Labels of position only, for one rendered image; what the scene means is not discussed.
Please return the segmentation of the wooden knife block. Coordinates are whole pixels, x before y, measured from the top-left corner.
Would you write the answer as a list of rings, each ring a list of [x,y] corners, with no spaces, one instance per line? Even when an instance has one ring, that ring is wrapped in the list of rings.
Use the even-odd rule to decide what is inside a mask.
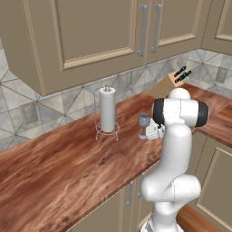
[[[183,81],[175,82],[174,72],[167,74],[162,80],[160,80],[152,89],[149,90],[148,95],[158,99],[166,98],[169,93],[184,84]]]

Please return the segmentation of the wide beige upper cupboard door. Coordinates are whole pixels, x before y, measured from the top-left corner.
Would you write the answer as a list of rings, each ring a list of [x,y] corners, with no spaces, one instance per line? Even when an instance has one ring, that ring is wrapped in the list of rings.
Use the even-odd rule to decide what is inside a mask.
[[[41,95],[141,66],[147,0],[23,0]]]

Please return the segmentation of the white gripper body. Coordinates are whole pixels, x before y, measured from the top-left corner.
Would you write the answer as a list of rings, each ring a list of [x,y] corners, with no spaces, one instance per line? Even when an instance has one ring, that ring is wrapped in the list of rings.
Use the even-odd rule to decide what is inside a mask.
[[[146,137],[148,140],[162,138],[165,133],[163,124],[159,125],[154,120],[150,120],[150,125],[146,128]]]

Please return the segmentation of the beige panelled lower cupboard door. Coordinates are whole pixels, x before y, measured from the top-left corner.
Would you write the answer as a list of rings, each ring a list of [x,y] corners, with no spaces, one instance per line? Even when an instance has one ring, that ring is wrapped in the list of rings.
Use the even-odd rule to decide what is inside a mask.
[[[189,205],[221,232],[232,232],[232,148],[196,132],[188,174],[201,185],[200,196]]]

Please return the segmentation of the grey wine glass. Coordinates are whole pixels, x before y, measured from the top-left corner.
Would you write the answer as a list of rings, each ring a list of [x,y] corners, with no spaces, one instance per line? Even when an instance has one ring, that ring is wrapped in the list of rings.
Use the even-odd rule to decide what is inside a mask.
[[[142,133],[139,134],[141,140],[146,140],[146,128],[150,125],[149,115],[146,113],[141,113],[138,118],[138,124],[142,127]]]

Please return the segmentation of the white paper towel roll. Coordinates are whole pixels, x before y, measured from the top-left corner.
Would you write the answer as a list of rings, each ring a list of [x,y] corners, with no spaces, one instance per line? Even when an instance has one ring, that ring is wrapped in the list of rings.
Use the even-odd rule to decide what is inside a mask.
[[[101,129],[111,132],[115,128],[116,90],[108,85],[100,88]]]

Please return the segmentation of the beige corner cupboard door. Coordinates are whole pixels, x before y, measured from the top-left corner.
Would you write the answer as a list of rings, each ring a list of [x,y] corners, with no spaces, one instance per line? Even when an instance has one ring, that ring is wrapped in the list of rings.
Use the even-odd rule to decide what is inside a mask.
[[[201,48],[232,55],[232,0],[212,0]]]

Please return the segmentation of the narrow beige upper cupboard door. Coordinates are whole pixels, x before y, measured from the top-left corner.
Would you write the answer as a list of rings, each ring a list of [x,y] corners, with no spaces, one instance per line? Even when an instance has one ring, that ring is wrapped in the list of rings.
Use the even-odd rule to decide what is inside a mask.
[[[157,11],[161,5],[157,51],[150,52],[154,43]],[[196,42],[203,0],[150,0],[147,63],[183,53]]]

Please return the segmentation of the grey wall outlet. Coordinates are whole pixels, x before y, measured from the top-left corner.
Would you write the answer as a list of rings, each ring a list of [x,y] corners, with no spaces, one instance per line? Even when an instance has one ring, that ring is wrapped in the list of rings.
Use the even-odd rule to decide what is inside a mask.
[[[19,106],[25,125],[38,121],[38,116],[33,101]]]
[[[225,67],[219,67],[217,70],[216,81],[224,83],[227,78],[228,69]]]

